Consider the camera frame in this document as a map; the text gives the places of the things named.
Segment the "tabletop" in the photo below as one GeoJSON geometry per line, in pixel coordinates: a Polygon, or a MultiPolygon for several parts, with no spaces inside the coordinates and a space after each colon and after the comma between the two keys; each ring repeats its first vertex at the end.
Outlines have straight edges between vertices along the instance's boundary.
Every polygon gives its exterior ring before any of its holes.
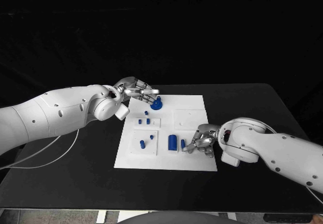
{"type": "MultiPolygon", "coordinates": [[[[307,139],[269,85],[157,85],[161,94],[203,95],[210,124],[238,117],[266,123],[276,132],[307,139]]],[[[124,121],[111,117],[79,130],[72,150],[50,165],[11,169],[0,185],[0,207],[31,209],[189,210],[265,213],[323,213],[305,187],[274,173],[262,159],[233,167],[220,161],[217,172],[114,168],[124,121]]],[[[20,166],[37,166],[69,148],[76,132],[20,166]]],[[[30,142],[20,158],[53,140],[30,142]]]]}

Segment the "robotic hand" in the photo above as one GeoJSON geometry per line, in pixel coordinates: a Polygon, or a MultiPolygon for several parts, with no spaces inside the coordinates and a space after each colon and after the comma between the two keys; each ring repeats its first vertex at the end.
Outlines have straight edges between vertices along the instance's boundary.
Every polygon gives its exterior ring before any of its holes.
{"type": "Polygon", "coordinates": [[[183,151],[194,149],[213,157],[214,142],[223,150],[222,161],[239,166],[261,157],[268,168],[288,179],[323,193],[323,147],[288,134],[276,133],[261,121],[238,118],[222,126],[199,125],[191,143],[183,151]]]}
{"type": "Polygon", "coordinates": [[[24,143],[64,135],[92,120],[129,113],[121,103],[134,97],[152,104],[158,90],[134,77],[114,85],[77,86],[43,93],[24,103],[0,108],[0,154],[24,143]]]}

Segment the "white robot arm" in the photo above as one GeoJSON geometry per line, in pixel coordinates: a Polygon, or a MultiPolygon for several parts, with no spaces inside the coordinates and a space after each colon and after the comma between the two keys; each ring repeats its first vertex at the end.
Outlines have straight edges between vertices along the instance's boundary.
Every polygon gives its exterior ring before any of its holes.
{"type": "Polygon", "coordinates": [[[258,120],[238,118],[220,127],[199,125],[190,145],[212,157],[212,145],[219,142],[222,161],[232,166],[252,163],[261,157],[268,168],[288,179],[323,193],[323,146],[275,131],[258,120]]]}
{"type": "Polygon", "coordinates": [[[114,86],[89,85],[52,90],[24,103],[0,108],[0,155],[24,143],[64,135],[92,120],[105,120],[114,114],[122,120],[129,113],[121,103],[129,97],[150,105],[158,94],[134,77],[114,86]]]}

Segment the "blue cylinder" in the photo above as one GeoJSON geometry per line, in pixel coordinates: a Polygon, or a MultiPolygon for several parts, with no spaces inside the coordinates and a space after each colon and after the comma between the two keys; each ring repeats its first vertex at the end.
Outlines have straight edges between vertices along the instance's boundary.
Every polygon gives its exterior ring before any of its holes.
{"type": "Polygon", "coordinates": [[[145,145],[144,145],[144,141],[142,140],[139,141],[139,146],[141,146],[141,148],[145,148],[145,145]]]}
{"type": "Polygon", "coordinates": [[[184,148],[184,139],[180,140],[180,147],[184,148]]]}
{"type": "Polygon", "coordinates": [[[168,150],[177,151],[177,136],[174,134],[168,136],[168,150]]]}
{"type": "Polygon", "coordinates": [[[161,107],[163,107],[161,98],[157,97],[157,99],[155,99],[154,102],[152,102],[152,105],[150,105],[150,108],[151,108],[152,110],[158,110],[158,109],[161,109],[161,107]]]}

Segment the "white board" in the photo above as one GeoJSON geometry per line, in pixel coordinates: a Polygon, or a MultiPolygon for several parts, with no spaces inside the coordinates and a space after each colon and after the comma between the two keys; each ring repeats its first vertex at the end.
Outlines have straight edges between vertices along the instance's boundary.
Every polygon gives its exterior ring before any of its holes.
{"type": "Polygon", "coordinates": [[[176,110],[200,110],[199,116],[191,117],[194,124],[207,124],[207,116],[203,106],[203,97],[199,95],[158,95],[161,97],[163,108],[154,111],[150,105],[144,102],[129,99],[129,114],[125,118],[118,153],[114,163],[114,168],[135,168],[135,169],[165,169],[165,170],[193,170],[193,171],[216,171],[214,158],[209,158],[204,153],[197,150],[191,154],[181,152],[180,140],[184,139],[186,144],[190,143],[197,126],[189,130],[176,130],[174,111],[176,110]],[[134,146],[139,147],[139,142],[132,140],[135,130],[144,130],[138,124],[138,119],[160,119],[160,127],[157,131],[157,154],[137,155],[129,153],[134,146]],[[177,136],[178,152],[168,152],[168,135],[177,136]]]}

